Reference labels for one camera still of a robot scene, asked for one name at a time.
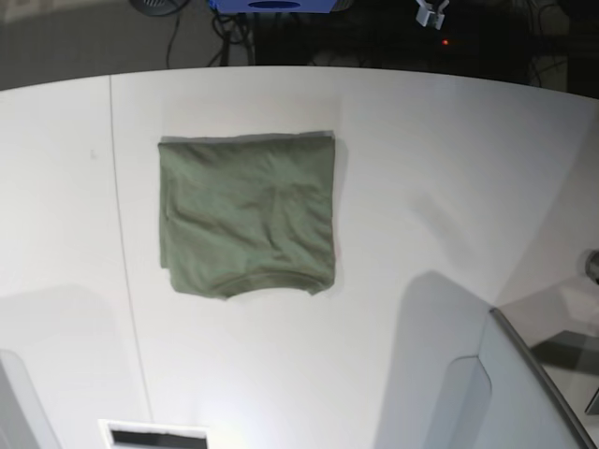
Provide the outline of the blue box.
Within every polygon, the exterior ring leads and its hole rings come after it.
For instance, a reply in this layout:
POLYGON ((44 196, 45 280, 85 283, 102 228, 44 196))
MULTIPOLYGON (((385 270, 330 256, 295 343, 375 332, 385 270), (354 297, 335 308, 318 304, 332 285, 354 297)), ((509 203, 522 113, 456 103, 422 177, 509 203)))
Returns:
POLYGON ((209 5, 224 14, 260 12, 330 13, 334 0, 214 0, 209 5))

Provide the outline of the green t-shirt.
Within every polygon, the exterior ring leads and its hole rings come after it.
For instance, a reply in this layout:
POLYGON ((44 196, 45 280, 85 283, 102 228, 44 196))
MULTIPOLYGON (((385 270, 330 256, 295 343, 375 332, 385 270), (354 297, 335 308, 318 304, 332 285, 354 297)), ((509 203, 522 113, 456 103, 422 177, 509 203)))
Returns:
POLYGON ((332 132, 166 138, 158 155, 160 265, 176 292, 334 284, 332 132))

